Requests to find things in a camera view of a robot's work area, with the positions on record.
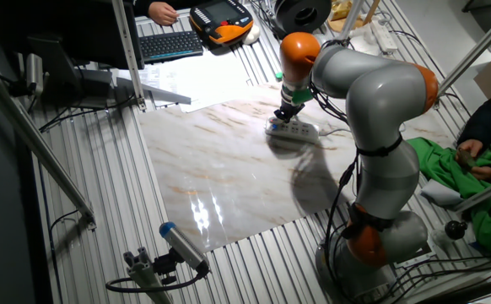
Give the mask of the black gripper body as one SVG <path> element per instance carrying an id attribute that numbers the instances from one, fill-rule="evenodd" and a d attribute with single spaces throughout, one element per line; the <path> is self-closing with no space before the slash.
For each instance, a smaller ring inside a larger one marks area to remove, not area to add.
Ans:
<path id="1" fill-rule="evenodd" d="M 285 117 L 294 117 L 296 116 L 303 108 L 305 107 L 304 103 L 295 105 L 293 103 L 288 103 L 284 100 L 281 101 L 281 106 L 279 110 L 283 113 Z"/>

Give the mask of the person's bare hand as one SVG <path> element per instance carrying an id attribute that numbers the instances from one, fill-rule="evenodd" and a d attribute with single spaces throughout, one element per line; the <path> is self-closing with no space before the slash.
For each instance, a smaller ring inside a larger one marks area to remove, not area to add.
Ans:
<path id="1" fill-rule="evenodd" d="M 156 24 L 168 26 L 174 24 L 179 14 L 165 2 L 152 2 L 148 6 L 148 16 Z"/>
<path id="2" fill-rule="evenodd" d="M 478 180 L 491 180 L 491 167 L 489 166 L 474 166 L 470 173 Z"/>
<path id="3" fill-rule="evenodd" d="M 483 147 L 483 143 L 477 139 L 468 139 L 460 143 L 457 147 L 456 161 L 459 164 L 466 163 L 462 157 L 463 152 L 468 153 L 473 159 L 476 159 L 482 147 Z"/>

